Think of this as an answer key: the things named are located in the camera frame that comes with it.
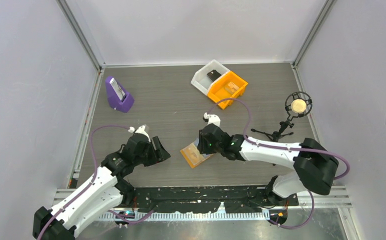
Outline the orange card holder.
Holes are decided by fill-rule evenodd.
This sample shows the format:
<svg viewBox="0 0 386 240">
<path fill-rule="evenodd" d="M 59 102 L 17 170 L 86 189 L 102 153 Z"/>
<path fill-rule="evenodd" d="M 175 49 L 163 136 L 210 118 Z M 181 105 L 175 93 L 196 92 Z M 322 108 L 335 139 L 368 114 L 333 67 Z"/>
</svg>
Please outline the orange card holder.
<svg viewBox="0 0 386 240">
<path fill-rule="evenodd" d="M 188 163 L 188 165 L 194 169 L 197 167 L 199 164 L 204 162 L 205 160 L 209 159 L 211 156 L 214 154 L 201 154 L 198 151 L 198 143 L 199 139 L 196 138 L 191 144 L 187 145 L 183 149 L 180 150 L 180 153 Z"/>
</svg>

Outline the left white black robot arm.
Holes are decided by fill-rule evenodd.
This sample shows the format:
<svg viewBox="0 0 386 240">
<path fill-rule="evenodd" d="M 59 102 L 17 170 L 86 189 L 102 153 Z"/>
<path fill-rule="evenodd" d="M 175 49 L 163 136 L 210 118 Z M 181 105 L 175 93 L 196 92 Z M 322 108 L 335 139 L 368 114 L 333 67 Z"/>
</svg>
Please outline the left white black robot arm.
<svg viewBox="0 0 386 240">
<path fill-rule="evenodd" d="M 108 154 L 95 173 L 64 200 L 34 214 L 32 235 L 36 240 L 73 240 L 106 211 L 130 206 L 135 188 L 124 177 L 138 165 L 145 167 L 171 157 L 159 137 L 134 133 L 120 149 Z"/>
</svg>

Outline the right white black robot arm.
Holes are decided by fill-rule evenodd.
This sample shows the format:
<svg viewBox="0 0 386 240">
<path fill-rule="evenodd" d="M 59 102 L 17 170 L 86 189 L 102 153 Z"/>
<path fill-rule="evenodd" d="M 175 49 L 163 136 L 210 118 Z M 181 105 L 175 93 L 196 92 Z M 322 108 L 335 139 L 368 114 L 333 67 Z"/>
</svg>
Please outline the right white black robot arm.
<svg viewBox="0 0 386 240">
<path fill-rule="evenodd" d="M 286 175 L 272 177 L 266 185 L 266 199 L 272 205 L 302 191 L 328 195 L 339 165 L 312 138 L 302 143 L 270 142 L 242 134 L 229 135 L 213 123 L 199 130 L 197 149 L 206 155 L 219 153 L 231 161 L 261 161 L 292 169 Z"/>
</svg>

